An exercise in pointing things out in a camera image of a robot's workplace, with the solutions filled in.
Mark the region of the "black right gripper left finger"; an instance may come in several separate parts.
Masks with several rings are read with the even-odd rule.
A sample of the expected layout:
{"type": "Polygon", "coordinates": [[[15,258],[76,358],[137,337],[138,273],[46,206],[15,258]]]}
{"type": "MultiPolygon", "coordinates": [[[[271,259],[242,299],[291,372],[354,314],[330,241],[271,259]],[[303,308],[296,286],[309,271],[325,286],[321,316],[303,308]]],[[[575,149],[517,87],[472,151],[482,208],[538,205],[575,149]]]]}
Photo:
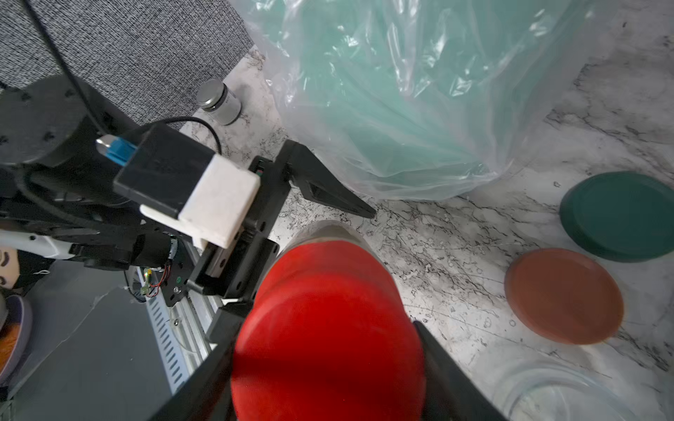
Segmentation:
{"type": "Polygon", "coordinates": [[[238,332],[228,334],[149,420],[236,420],[231,392],[238,332]]]}

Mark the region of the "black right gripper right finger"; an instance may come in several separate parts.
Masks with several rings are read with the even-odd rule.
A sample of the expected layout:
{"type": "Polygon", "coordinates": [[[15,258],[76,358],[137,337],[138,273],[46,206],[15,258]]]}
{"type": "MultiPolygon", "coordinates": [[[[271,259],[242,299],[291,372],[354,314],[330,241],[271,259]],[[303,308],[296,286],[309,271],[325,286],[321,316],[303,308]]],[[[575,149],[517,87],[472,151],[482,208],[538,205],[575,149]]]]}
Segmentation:
{"type": "Polygon", "coordinates": [[[507,421],[419,321],[412,323],[425,358],[422,420],[507,421]]]}

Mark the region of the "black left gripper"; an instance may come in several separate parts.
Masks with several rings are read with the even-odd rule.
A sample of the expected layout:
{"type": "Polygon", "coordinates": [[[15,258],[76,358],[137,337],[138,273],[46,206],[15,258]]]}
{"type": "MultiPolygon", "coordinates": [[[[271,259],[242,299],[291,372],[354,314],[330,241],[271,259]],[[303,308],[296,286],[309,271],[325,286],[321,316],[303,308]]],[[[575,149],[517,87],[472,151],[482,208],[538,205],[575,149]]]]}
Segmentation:
{"type": "Polygon", "coordinates": [[[319,205],[365,219],[376,210],[343,185],[306,146],[286,140],[274,161],[256,157],[249,169],[261,179],[257,195],[227,248],[209,244],[185,284],[187,291],[251,302],[263,272],[279,245],[270,232],[290,193],[291,183],[302,196],[319,205]]]}

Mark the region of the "green lid peanut jar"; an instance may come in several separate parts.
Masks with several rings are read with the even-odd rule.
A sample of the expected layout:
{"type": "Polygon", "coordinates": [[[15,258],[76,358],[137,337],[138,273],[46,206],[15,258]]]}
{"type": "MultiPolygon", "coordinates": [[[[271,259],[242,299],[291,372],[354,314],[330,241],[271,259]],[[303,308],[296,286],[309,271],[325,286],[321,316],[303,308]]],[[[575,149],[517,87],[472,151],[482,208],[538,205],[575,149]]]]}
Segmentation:
{"type": "Polygon", "coordinates": [[[491,396],[509,420],[635,420],[619,398],[562,365],[530,362],[510,368],[491,396]]]}

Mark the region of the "red lid peanut jar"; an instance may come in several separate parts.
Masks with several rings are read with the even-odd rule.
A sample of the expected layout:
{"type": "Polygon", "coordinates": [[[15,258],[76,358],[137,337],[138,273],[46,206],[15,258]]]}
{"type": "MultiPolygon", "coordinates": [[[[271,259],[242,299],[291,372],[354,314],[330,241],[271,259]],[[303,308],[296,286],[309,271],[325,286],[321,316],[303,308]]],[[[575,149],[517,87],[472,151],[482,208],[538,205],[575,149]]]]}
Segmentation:
{"type": "Polygon", "coordinates": [[[421,340],[356,231],[312,223],[276,259],[236,340],[231,391],[240,420],[421,418],[421,340]]]}

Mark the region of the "orange jar lid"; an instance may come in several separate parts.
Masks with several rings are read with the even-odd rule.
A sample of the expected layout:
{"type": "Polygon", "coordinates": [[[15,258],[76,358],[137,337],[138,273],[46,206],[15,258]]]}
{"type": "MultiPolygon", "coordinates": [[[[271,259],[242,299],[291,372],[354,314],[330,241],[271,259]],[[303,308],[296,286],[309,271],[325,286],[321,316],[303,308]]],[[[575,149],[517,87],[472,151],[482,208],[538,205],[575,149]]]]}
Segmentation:
{"type": "Polygon", "coordinates": [[[505,296],[514,315],[543,338],[592,345],[621,327],[621,290],[596,261],[561,248],[523,254],[505,273],[505,296]]]}

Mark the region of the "green jar lid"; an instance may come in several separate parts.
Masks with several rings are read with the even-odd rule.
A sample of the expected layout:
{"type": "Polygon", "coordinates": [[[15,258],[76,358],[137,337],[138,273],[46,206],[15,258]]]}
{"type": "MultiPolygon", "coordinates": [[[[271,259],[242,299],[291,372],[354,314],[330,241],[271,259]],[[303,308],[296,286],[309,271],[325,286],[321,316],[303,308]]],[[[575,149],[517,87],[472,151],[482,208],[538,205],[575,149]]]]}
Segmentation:
{"type": "Polygon", "coordinates": [[[592,176],[559,206],[568,236],[602,259],[643,262],[673,251],[673,189],[635,172],[592,176]]]}

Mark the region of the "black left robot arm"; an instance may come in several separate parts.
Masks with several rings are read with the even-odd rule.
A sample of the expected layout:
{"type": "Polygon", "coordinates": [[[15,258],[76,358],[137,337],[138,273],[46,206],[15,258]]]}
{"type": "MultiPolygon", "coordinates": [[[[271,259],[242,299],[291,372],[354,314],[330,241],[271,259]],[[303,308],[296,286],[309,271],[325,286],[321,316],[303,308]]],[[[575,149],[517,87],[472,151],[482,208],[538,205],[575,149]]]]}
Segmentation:
{"type": "Polygon", "coordinates": [[[295,141],[242,168],[169,123],[135,124],[86,82],[1,90],[1,227],[16,247],[101,270],[161,268],[148,290],[169,305],[189,291],[251,299],[292,187],[375,216],[295,141]]]}

